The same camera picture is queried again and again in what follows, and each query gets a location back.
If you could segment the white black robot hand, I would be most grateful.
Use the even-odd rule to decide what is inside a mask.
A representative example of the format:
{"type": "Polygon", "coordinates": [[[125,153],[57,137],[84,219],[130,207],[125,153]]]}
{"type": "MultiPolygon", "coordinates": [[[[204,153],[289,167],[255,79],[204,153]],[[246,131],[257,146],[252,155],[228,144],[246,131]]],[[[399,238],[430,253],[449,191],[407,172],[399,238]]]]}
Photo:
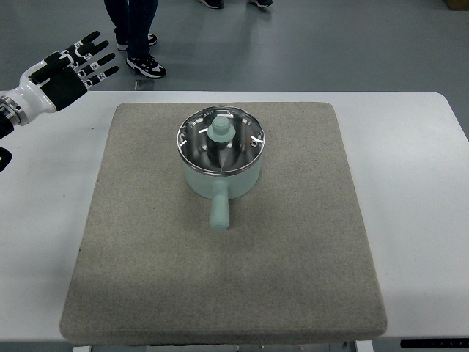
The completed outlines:
{"type": "Polygon", "coordinates": [[[115,58],[114,53],[97,56],[108,46],[106,40],[94,43],[99,36],[99,31],[94,31],[23,73],[21,87],[30,89],[33,98],[48,105],[43,111],[65,109],[119,70],[116,65],[106,67],[115,58]]]}

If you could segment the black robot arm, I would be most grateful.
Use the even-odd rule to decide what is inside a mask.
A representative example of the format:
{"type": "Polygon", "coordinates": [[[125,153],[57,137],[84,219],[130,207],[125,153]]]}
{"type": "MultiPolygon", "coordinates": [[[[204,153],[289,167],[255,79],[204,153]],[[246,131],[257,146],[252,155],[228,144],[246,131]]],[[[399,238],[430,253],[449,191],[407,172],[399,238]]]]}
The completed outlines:
{"type": "Polygon", "coordinates": [[[37,89],[17,87],[6,92],[1,96],[1,138],[11,134],[15,126],[29,124],[49,107],[37,89]]]}

